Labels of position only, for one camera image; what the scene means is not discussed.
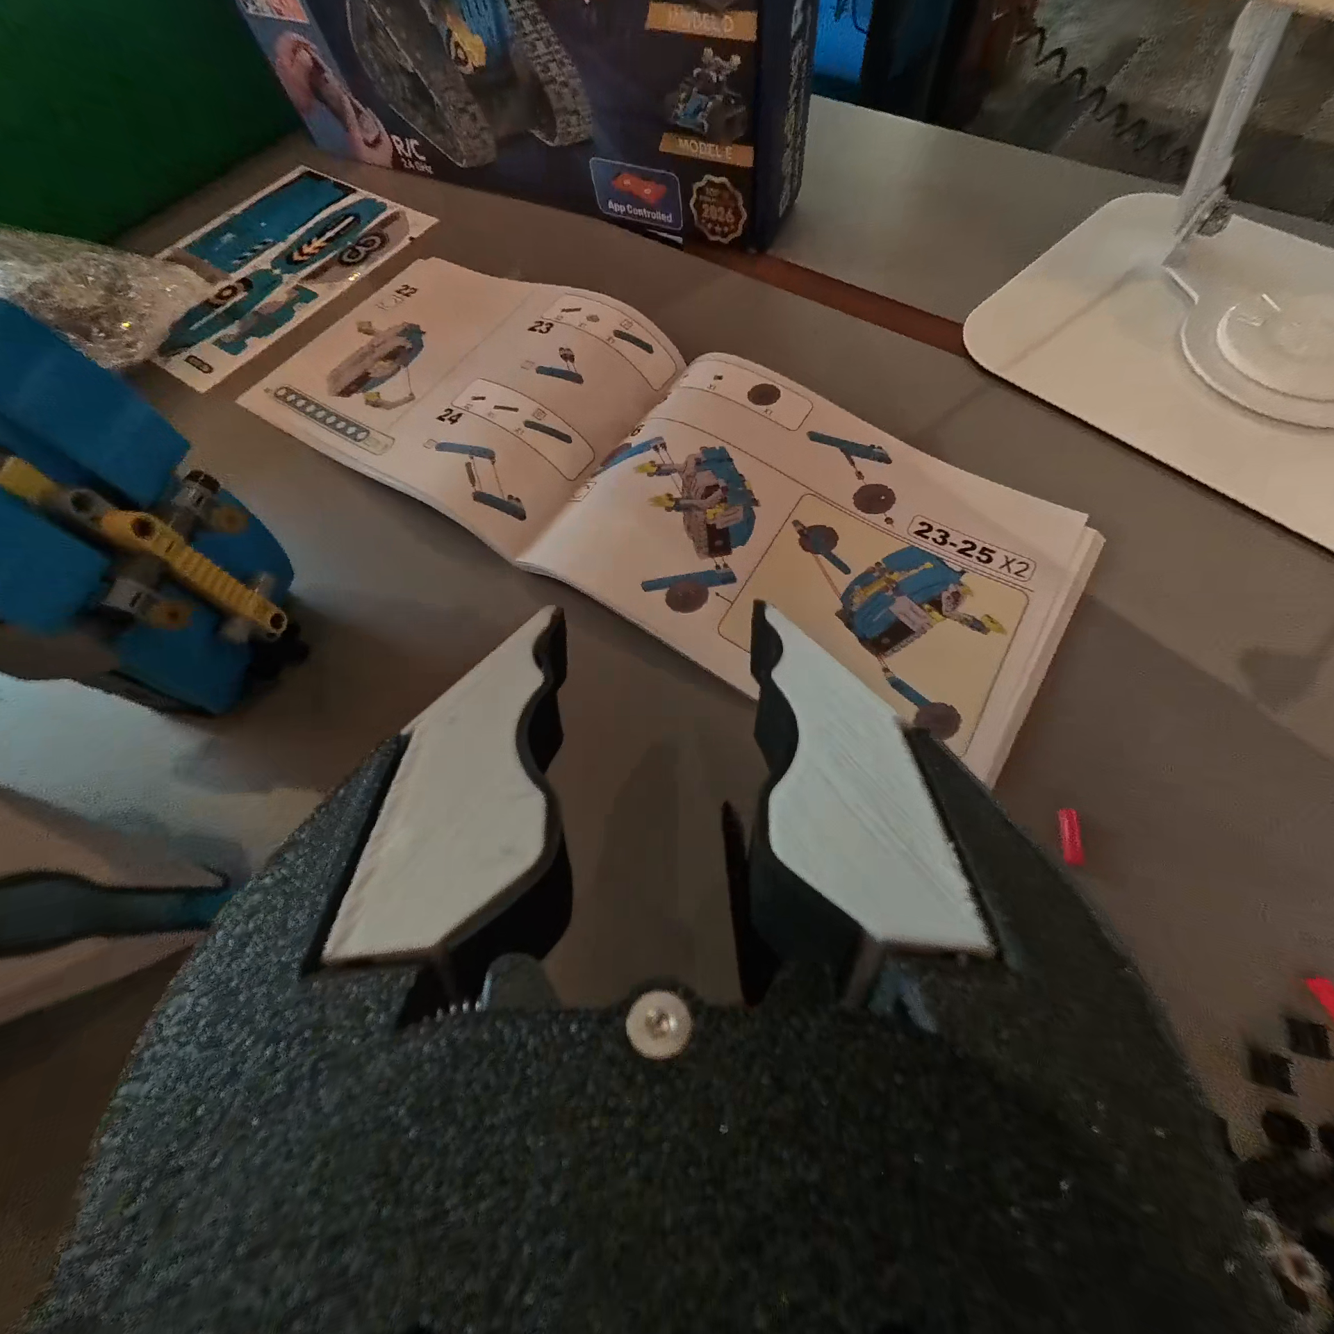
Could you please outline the folded instruction booklet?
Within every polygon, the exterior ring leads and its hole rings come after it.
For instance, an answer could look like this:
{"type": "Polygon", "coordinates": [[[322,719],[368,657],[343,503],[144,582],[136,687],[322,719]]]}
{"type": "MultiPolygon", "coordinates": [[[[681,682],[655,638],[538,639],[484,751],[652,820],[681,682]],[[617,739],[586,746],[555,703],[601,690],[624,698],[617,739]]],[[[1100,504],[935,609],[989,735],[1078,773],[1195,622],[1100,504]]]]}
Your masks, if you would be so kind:
{"type": "Polygon", "coordinates": [[[762,601],[992,786],[1103,543],[1081,511],[709,354],[557,508],[519,566],[746,695],[762,601]]]}

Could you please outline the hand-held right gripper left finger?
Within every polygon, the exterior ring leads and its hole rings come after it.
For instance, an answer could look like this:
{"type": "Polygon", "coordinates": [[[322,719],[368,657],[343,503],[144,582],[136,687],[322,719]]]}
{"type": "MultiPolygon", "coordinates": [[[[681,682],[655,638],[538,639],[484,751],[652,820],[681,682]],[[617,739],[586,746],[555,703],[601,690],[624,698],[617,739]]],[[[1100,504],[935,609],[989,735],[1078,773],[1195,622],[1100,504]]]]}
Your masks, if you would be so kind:
{"type": "Polygon", "coordinates": [[[322,940],[324,965],[439,955],[551,873],[565,617],[544,606],[419,712],[322,940]]]}

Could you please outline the bubble wrap bag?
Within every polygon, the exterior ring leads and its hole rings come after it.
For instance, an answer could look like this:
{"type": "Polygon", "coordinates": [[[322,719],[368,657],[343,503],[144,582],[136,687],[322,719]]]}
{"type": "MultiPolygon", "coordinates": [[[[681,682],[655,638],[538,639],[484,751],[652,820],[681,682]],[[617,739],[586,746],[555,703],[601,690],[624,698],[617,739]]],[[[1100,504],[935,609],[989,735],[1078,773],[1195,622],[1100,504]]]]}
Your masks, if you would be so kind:
{"type": "Polygon", "coordinates": [[[212,285],[174,260],[1,225],[1,296],[93,362],[125,371],[157,354],[212,285]]]}

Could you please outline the pile of small building pieces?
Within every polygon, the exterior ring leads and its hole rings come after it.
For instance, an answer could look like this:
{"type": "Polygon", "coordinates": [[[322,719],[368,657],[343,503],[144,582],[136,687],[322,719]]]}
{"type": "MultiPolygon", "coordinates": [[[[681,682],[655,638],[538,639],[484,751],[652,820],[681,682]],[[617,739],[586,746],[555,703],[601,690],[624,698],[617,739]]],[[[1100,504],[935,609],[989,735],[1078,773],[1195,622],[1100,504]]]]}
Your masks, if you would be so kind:
{"type": "Polygon", "coordinates": [[[1330,836],[1224,849],[1202,886],[1105,894],[1079,813],[1049,820],[1170,1025],[1245,1224],[1300,1330],[1330,1330],[1330,836]]]}

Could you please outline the white desk lamp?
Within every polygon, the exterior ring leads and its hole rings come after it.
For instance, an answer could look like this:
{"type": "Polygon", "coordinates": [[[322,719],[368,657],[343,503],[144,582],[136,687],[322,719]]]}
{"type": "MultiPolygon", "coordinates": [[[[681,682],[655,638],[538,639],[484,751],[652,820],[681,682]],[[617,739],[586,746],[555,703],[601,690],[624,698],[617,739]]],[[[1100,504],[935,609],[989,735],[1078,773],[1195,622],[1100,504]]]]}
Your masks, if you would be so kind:
{"type": "Polygon", "coordinates": [[[1178,195],[1125,193],[979,303],[976,365],[1332,549],[1330,242],[1229,196],[1241,128],[1295,14],[1246,3],[1178,195]]]}

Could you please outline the dark blue toy kit box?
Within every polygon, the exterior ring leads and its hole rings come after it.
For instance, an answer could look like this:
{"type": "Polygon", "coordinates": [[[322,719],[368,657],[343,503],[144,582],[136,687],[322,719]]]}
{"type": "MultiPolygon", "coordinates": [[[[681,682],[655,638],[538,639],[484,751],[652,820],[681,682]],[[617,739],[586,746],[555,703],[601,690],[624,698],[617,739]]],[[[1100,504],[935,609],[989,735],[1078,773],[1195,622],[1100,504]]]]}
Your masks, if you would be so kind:
{"type": "Polygon", "coordinates": [[[746,252],[800,190],[817,3],[235,7],[347,160],[746,252]]]}

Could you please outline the sticker sheet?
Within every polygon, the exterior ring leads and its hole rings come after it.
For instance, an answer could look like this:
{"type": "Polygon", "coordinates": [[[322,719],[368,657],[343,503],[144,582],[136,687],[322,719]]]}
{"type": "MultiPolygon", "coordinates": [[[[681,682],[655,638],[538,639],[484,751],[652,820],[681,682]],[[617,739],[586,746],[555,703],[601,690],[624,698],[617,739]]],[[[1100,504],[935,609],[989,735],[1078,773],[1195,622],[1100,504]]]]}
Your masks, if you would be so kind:
{"type": "Polygon", "coordinates": [[[208,390],[428,233],[436,217],[300,165],[157,257],[204,281],[152,363],[208,390]]]}

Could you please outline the green storage bin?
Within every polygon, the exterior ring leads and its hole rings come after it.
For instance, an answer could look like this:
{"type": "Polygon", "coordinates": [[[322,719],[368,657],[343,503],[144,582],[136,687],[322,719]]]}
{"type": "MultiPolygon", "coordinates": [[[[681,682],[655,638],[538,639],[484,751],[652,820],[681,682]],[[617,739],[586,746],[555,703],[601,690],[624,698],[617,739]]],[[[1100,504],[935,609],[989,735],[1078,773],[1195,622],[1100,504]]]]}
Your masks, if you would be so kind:
{"type": "Polygon", "coordinates": [[[1,3],[4,225],[114,239],[300,126],[235,3],[1,3]]]}

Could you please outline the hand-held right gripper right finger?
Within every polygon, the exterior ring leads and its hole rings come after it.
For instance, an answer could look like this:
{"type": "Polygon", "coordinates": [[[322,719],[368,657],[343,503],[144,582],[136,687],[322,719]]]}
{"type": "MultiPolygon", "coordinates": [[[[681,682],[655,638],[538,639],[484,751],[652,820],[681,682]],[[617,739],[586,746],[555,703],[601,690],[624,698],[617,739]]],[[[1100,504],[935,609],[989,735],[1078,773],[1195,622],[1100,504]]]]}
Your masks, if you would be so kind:
{"type": "Polygon", "coordinates": [[[778,873],[886,946],[992,957],[995,943],[897,711],[782,611],[755,601],[755,833],[778,873]]]}

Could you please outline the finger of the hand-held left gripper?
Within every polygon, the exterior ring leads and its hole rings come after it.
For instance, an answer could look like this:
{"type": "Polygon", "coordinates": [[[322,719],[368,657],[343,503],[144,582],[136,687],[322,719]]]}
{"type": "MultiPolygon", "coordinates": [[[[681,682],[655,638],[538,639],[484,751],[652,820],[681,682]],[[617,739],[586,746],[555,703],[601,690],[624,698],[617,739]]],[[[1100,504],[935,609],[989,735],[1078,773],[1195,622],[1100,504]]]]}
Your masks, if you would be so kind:
{"type": "Polygon", "coordinates": [[[312,666],[236,712],[168,714],[71,681],[3,676],[3,784],[243,878],[322,798],[312,666]]]}
{"type": "Polygon", "coordinates": [[[92,936],[1,957],[1,1024],[57,1006],[69,998],[192,951],[211,927],[92,936]]]}

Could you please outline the blue grey toy robot model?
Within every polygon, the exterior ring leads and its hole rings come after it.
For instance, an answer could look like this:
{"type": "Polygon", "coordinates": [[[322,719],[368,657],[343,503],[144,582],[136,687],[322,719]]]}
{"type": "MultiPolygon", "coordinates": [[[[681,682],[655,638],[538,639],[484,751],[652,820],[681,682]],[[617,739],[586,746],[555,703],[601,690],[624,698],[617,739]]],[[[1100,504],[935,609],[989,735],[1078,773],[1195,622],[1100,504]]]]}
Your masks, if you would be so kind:
{"type": "Polygon", "coordinates": [[[223,716],[304,662],[282,544],[122,374],[1,303],[3,674],[223,716]]]}

